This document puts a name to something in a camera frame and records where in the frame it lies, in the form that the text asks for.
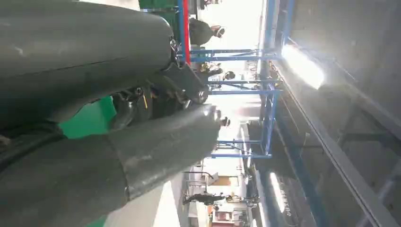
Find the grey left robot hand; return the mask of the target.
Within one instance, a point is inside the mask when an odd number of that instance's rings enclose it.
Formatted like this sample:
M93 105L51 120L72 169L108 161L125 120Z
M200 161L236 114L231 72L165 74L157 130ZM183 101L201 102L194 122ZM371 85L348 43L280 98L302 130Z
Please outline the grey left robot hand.
M0 224L86 227L208 156L215 107L78 139L58 125L86 104L151 84L201 97L160 16L72 0L0 3Z

